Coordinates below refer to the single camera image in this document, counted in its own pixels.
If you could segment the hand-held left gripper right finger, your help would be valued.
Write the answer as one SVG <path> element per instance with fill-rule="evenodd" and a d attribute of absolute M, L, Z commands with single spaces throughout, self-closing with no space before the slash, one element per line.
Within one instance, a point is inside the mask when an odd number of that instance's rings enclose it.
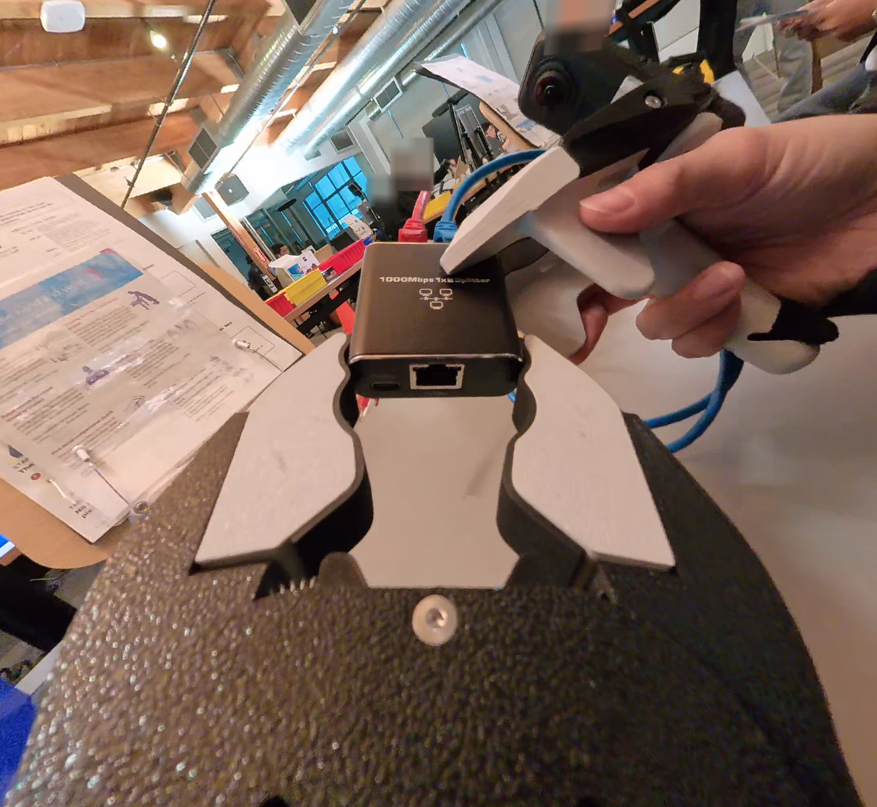
<path fill-rule="evenodd" d="M 675 566 L 623 413 L 548 344 L 523 339 L 497 526 L 518 556 L 509 584 L 588 584 L 601 564 Z"/>

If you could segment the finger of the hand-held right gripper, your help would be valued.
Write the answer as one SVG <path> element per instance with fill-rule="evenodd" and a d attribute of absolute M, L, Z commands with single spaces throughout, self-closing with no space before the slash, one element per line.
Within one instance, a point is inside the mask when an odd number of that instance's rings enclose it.
<path fill-rule="evenodd" d="M 518 330 L 579 359 L 586 346 L 579 300 L 593 281 L 545 248 L 505 248 L 503 272 Z"/>
<path fill-rule="evenodd" d="M 580 176 L 580 163 L 562 146 L 539 155 L 467 216 L 441 257 L 444 273 L 456 275 L 525 238 L 521 218 Z"/>

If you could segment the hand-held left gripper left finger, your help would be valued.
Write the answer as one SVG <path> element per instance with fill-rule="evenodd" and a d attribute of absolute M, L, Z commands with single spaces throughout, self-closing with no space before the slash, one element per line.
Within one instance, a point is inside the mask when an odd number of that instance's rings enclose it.
<path fill-rule="evenodd" d="M 330 338 L 249 407 L 195 570 L 266 563 L 316 578 L 367 536 L 374 502 L 347 349 Z"/>

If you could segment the black network splitter box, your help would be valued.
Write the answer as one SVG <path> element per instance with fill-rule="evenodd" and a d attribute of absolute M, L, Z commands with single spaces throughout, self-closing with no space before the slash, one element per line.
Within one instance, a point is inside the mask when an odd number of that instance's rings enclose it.
<path fill-rule="evenodd" d="M 496 397 L 524 363 L 495 257 L 444 272 L 446 244 L 375 243 L 359 273 L 347 365 L 368 398 Z"/>

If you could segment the blue plastic bin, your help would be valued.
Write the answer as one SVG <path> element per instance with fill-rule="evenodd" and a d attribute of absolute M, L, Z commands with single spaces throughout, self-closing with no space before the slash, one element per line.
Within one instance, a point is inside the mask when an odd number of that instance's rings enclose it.
<path fill-rule="evenodd" d="M 35 717 L 31 697 L 1 679 L 1 798 L 16 776 Z"/>

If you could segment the person's right hand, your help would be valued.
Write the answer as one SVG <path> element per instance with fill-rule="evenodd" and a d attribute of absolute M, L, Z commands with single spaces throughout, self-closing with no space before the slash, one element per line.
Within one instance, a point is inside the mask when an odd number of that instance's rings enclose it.
<path fill-rule="evenodd" d="M 713 356 L 740 316 L 745 279 L 821 308 L 876 262 L 876 116 L 811 117 L 718 133 L 580 203 L 592 231 L 630 234 L 670 219 L 722 258 L 637 317 L 685 359 Z"/>

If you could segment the wooden instruction board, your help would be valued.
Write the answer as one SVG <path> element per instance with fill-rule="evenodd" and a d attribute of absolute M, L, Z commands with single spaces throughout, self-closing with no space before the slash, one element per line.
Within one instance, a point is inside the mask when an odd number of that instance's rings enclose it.
<path fill-rule="evenodd" d="M 257 326 L 261 333 L 273 334 L 286 341 L 302 355 L 315 349 L 312 341 L 281 319 L 260 301 L 237 277 L 214 265 L 197 265 L 174 249 L 160 235 L 112 202 L 78 175 L 61 175 L 53 180 L 96 209 L 112 216 L 119 224 L 149 242 L 174 268 L 197 280 L 197 287 L 210 287 L 240 312 L 247 314 L 246 324 Z M 89 543 L 64 525 L 48 510 L 9 484 L 1 483 L 1 533 L 22 555 L 48 568 L 75 569 L 106 560 L 130 531 L 128 520 L 111 528 L 103 538 Z"/>
<path fill-rule="evenodd" d="M 453 85 L 487 104 L 514 132 L 538 148 L 554 142 L 554 133 L 532 121 L 520 109 L 520 86 L 462 55 L 419 62 L 416 72 Z"/>

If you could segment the red plastic bin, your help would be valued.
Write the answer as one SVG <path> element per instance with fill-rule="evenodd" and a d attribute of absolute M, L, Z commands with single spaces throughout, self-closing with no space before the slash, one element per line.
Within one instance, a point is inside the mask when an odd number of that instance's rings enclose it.
<path fill-rule="evenodd" d="M 367 247 L 367 241 L 360 239 L 349 244 L 322 261 L 318 268 L 325 280 L 343 275 L 347 270 L 361 262 Z"/>

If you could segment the yellow plastic bin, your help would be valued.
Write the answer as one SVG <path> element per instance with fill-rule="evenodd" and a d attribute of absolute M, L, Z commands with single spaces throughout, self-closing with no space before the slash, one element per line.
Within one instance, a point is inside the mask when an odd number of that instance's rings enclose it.
<path fill-rule="evenodd" d="M 315 268 L 306 275 L 295 279 L 290 286 L 282 290 L 287 301 L 298 308 L 312 298 L 326 285 L 326 280 L 319 268 Z"/>

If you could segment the printed instruction sheet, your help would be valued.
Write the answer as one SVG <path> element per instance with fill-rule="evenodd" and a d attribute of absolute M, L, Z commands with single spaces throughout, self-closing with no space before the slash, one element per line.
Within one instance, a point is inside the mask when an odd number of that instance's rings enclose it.
<path fill-rule="evenodd" d="M 95 543 L 302 351 L 130 218 L 2 191 L 2 480 Z"/>

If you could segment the white ceiling device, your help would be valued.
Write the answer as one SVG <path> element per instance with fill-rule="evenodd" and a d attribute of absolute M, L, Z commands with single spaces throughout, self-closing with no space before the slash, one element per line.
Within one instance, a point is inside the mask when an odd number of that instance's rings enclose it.
<path fill-rule="evenodd" d="M 47 0 L 40 4 L 39 23 L 51 34 L 70 34 L 84 30 L 86 10 L 80 0 Z"/>

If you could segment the silver ventilation duct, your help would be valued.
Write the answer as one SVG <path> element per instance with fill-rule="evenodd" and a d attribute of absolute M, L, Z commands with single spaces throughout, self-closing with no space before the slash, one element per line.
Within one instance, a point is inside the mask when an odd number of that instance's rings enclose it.
<path fill-rule="evenodd" d="M 308 152 L 357 113 L 472 0 L 391 0 L 280 133 L 276 147 Z"/>
<path fill-rule="evenodd" d="M 343 17 L 354 7 L 356 0 L 285 1 L 290 12 L 281 19 L 277 33 L 238 86 L 225 115 L 217 124 L 204 125 L 201 137 L 207 137 L 209 141 L 203 145 L 202 153 L 190 150 L 192 163 L 186 170 L 184 185 L 194 196 L 213 190 L 247 154 L 252 143 L 275 118 L 276 112 L 282 110 L 287 93 L 293 88 L 301 72 L 309 68 L 310 60 L 325 40 L 338 40 L 345 55 L 334 62 L 328 75 L 323 77 L 315 89 L 304 93 L 296 89 L 293 92 L 303 102 L 299 102 L 290 120 L 283 121 L 284 128 L 366 33 L 359 31 L 361 12 L 354 13 L 353 17 L 341 23 Z M 373 19 L 368 28 L 377 19 Z M 426 48 L 437 52 L 437 38 L 450 23 L 421 48 L 414 59 Z"/>

